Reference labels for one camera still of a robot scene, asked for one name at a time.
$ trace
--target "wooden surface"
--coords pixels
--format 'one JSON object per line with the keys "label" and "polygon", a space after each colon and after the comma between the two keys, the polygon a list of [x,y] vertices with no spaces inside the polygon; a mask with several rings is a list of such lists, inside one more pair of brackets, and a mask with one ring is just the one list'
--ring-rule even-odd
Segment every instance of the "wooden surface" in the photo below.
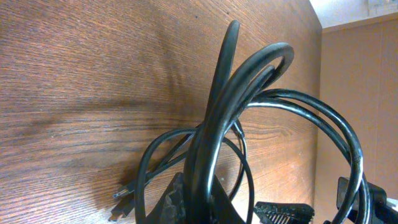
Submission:
{"label": "wooden surface", "polygon": [[[319,92],[322,30],[308,1],[5,0],[0,16],[1,223],[107,223],[112,194],[134,178],[148,144],[202,121],[233,19],[233,70],[288,42],[295,59],[273,87]],[[276,109],[251,109],[241,121],[256,201],[312,204],[317,129]],[[221,151],[217,176],[228,192],[238,164]],[[178,170],[146,188],[147,211]],[[245,179],[234,205],[247,204]]]}

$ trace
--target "ceiling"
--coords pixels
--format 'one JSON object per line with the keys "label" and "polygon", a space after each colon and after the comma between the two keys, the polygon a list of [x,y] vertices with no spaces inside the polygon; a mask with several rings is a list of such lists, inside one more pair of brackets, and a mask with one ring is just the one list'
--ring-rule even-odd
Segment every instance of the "ceiling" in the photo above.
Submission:
{"label": "ceiling", "polygon": [[397,12],[396,0],[310,0],[322,28]]}

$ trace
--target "power cord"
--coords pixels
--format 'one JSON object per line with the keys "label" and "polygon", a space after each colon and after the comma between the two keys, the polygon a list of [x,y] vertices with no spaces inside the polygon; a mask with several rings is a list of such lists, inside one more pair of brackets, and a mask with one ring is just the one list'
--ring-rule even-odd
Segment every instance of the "power cord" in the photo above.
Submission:
{"label": "power cord", "polygon": [[[251,223],[254,210],[254,182],[247,163],[247,145],[244,131],[238,118],[248,108],[278,108],[295,113],[317,125],[344,155],[351,166],[346,195],[334,219],[325,223],[343,223],[351,211],[356,194],[359,192],[359,210],[355,223],[365,224],[369,221],[371,201],[369,189],[363,173],[363,155],[358,137],[349,123],[333,108],[324,102],[295,90],[266,90],[288,69],[293,61],[293,48],[286,43],[271,44],[250,56],[231,76],[234,52],[238,40],[239,22],[233,21],[225,34],[216,72],[210,90],[205,119],[196,128],[183,128],[166,132],[156,138],[146,149],[139,164],[137,179],[121,187],[114,197],[130,196],[122,200],[112,211],[109,220],[119,220],[128,215],[135,207],[136,222],[144,223],[146,218],[144,188],[164,170],[185,159],[183,172],[184,205],[186,219],[189,223],[210,223],[212,220],[211,188],[215,173],[216,160],[221,143],[226,143],[239,157],[241,167],[237,181],[229,200],[232,201],[246,173],[249,183],[249,211],[246,219]],[[275,68],[268,65],[274,59],[282,58]],[[324,119],[310,110],[283,100],[298,100],[309,105],[327,118],[331,119],[341,130],[345,140]],[[232,129],[237,135],[241,151],[225,134]],[[185,135],[155,167],[148,172],[149,160],[157,147],[164,141],[179,135]],[[172,159],[176,153],[192,140],[189,150]]]}

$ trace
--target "metal prong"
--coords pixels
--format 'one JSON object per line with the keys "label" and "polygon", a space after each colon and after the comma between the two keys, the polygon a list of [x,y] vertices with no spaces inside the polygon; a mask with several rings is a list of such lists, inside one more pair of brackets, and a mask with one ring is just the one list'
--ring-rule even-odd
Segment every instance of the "metal prong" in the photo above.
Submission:
{"label": "metal prong", "polygon": [[120,219],[122,219],[122,217],[123,217],[123,214],[117,214],[117,215],[112,214],[112,216],[108,219],[108,221],[109,222],[117,222]]}
{"label": "metal prong", "polygon": [[118,193],[114,194],[113,198],[117,198],[117,197],[120,197],[120,196],[125,196],[128,193],[129,193],[128,189],[122,189]]}

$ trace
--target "wall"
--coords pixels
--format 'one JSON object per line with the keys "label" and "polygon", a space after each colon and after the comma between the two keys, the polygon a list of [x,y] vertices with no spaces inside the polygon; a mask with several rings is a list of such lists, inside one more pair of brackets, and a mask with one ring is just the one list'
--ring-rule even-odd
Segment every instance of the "wall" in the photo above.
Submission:
{"label": "wall", "polygon": [[[398,20],[323,34],[320,99],[354,127],[369,182],[398,198]],[[336,190],[349,166],[318,133],[315,223],[337,212]]]}
{"label": "wall", "polygon": [[368,7],[368,0],[310,0],[322,28],[340,26],[398,11],[397,4]]}

